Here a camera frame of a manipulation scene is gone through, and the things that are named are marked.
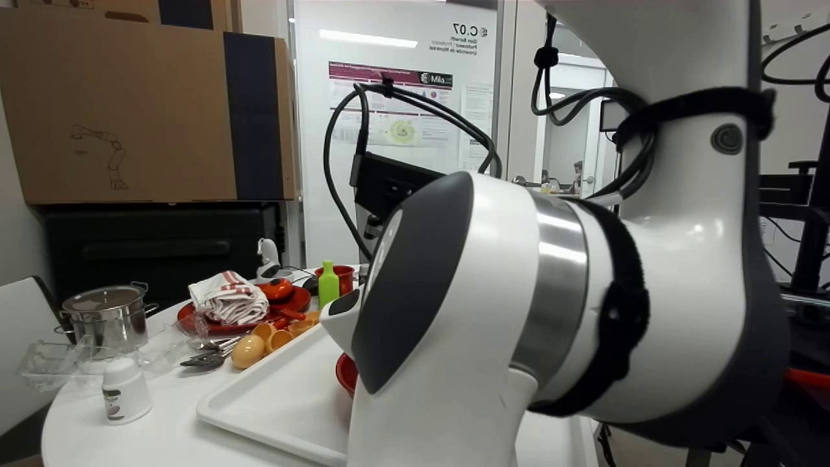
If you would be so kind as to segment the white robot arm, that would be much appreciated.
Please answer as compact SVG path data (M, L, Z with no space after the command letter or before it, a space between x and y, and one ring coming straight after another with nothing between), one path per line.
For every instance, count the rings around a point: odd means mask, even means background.
M362 288L323 328L354 362L347 467L513 467L529 412L664 445L732 442L789 368L758 225L759 0L540 0L654 133L633 198L541 198L449 175L385 220Z

